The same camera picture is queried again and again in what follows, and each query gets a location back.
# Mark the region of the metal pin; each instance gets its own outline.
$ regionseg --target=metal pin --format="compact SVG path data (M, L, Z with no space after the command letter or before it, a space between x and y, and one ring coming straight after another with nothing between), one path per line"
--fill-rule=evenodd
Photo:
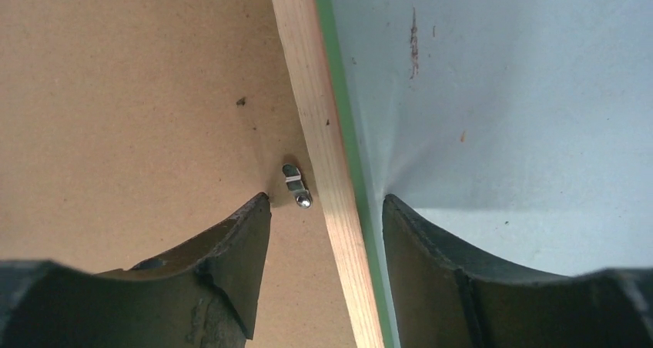
M295 197L297 205L302 208L309 208L313 202L313 198L311 198L310 192L302 181L300 169L295 165L285 164L282 170L286 177L286 186L288 186L288 190Z

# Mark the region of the green tape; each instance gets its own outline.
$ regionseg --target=green tape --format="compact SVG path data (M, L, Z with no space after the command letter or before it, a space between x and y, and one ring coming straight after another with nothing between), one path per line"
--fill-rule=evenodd
M370 207L367 205L367 192L365 190L365 181L363 180L363 167L360 163L356 130L354 128L353 116L351 114L342 56L340 55L340 45L338 43L336 32L336 20L333 17L331 0L315 1L317 4L318 16L320 17L320 26L322 28L324 47L326 48L326 57L329 61L331 83L333 86L333 94L336 98L338 116L340 117L340 128L343 133L343 143L347 155L347 163L349 165L349 172L353 183L354 195L356 196L356 207L358 208L360 225L363 230L365 251L367 253L368 263L370 264L370 274L372 276L374 296L377 300L383 343L386 348L393 348L390 317L388 315L383 282L381 281L379 253L377 252L377 244L374 241L372 221L370 218Z

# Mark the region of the light blue surface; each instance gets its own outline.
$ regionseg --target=light blue surface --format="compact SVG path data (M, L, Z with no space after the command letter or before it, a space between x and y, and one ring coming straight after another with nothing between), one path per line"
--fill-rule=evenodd
M381 259L391 192L525 266L653 266L653 0L333 8Z

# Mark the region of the wooden strip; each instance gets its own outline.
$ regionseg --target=wooden strip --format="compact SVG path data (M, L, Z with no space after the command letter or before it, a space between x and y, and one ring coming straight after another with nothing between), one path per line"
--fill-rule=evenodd
M315 0L272 0L358 347L382 347L377 304Z

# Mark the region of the dirt spot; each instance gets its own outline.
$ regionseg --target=dirt spot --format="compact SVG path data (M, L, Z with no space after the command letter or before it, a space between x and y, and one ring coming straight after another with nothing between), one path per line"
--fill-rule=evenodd
M410 76L412 80L420 72L419 63L420 50L417 47L417 13L413 7L413 27L410 28L410 60L413 63L413 74Z

